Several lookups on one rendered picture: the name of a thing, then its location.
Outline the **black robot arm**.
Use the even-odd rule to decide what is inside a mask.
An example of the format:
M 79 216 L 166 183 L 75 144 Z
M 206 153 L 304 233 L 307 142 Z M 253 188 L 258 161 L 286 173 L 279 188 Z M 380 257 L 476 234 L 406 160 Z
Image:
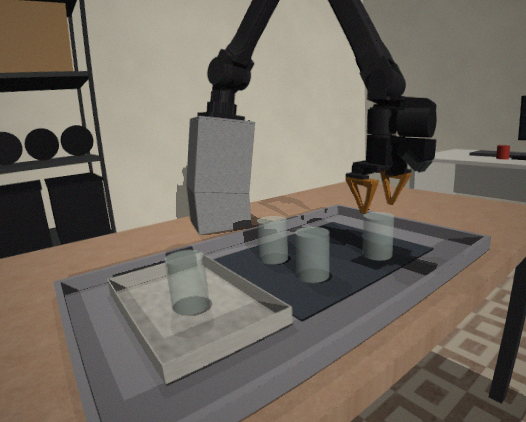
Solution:
M 253 51 L 279 1 L 252 0 L 230 44 L 208 66 L 212 101 L 207 102 L 207 112 L 198 112 L 197 116 L 245 121 L 244 116 L 236 115 L 234 92 L 246 89 L 250 83 Z M 408 137 L 433 137 L 436 103 L 428 98 L 402 96 L 405 79 L 361 0 L 328 1 L 355 55 L 368 90 L 367 100 L 377 103 L 368 109 L 367 134 L 396 134 L 397 129 L 398 135 L 403 136 L 372 138 L 371 163 L 391 165 L 405 161 L 414 171 L 424 172 L 435 158 L 436 139 Z

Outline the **clear glass jar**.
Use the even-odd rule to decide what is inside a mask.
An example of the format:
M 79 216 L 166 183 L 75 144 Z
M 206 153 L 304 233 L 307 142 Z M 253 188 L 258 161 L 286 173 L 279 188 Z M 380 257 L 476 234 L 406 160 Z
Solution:
M 329 230 L 305 227 L 295 231 L 296 276 L 307 283 L 329 278 Z
M 193 315 L 209 306 L 204 254 L 183 250 L 165 257 L 165 268 L 172 310 L 180 315 Z
M 369 212 L 363 218 L 363 256 L 371 260 L 388 260 L 393 252 L 394 215 Z
M 257 220 L 259 260 L 280 264 L 288 260 L 287 219 L 266 216 Z

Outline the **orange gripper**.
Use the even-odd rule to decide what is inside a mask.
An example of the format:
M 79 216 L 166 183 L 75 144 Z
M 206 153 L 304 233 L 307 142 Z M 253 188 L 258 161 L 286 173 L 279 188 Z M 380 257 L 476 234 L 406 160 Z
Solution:
M 371 147 L 372 147 L 372 138 L 391 138 L 396 137 L 396 135 L 379 135 L 371 134 L 367 135 L 367 147 L 366 147 L 366 160 L 353 162 L 352 172 L 346 173 L 346 182 L 353 193 L 355 200 L 357 202 L 360 213 L 367 214 L 372 199 L 374 197 L 375 191 L 377 189 L 379 180 L 369 179 L 369 175 L 373 172 L 380 173 L 383 183 L 383 188 L 385 192 L 385 197 L 387 204 L 394 205 L 396 199 L 398 198 L 403 187 L 411 177 L 411 169 L 407 169 L 407 164 L 404 162 L 391 164 L 391 165 L 380 165 L 371 163 Z M 365 168 L 367 167 L 367 168 Z M 383 171 L 383 170 L 386 171 Z M 382 171 L 382 172 L 381 172 Z M 386 175 L 385 175 L 386 172 Z M 366 176 L 367 175 L 367 176 Z M 389 175 L 389 176 L 388 176 Z M 390 194 L 390 178 L 400 179 L 400 182 L 393 194 Z M 362 203 L 360 193 L 357 185 L 362 185 L 367 188 L 365 203 Z

